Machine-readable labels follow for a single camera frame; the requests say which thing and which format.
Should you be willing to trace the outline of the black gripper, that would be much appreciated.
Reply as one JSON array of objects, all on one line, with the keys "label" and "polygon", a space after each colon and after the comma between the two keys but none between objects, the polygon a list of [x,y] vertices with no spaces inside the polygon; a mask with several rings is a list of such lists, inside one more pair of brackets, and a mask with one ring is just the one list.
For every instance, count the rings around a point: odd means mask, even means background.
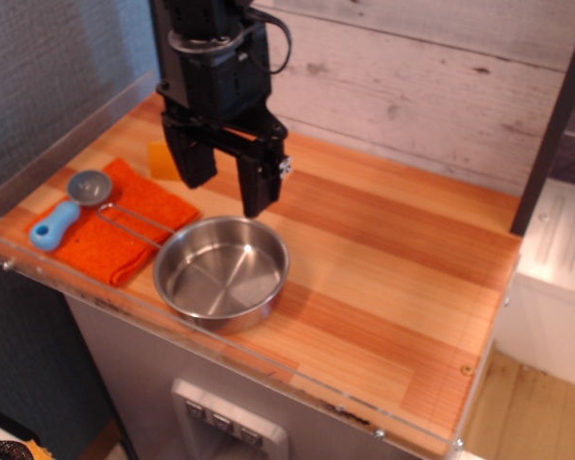
[{"label": "black gripper", "polygon": [[215,152],[237,160],[243,214],[256,218],[279,200],[289,171],[287,129],[271,114],[266,24],[227,21],[186,28],[172,24],[169,43],[180,57],[189,108],[187,118],[165,108],[165,140],[181,180],[190,188],[217,174]]}]

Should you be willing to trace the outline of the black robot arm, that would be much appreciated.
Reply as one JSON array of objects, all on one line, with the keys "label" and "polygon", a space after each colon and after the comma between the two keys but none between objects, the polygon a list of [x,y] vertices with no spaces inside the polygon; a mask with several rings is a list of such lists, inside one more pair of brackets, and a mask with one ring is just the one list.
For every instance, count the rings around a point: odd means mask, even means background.
[{"label": "black robot arm", "polygon": [[288,131],[268,110],[272,68],[267,25],[279,18],[249,1],[155,1],[162,124],[181,179],[197,188],[217,173],[220,150],[237,162],[243,213],[278,201],[290,170]]}]

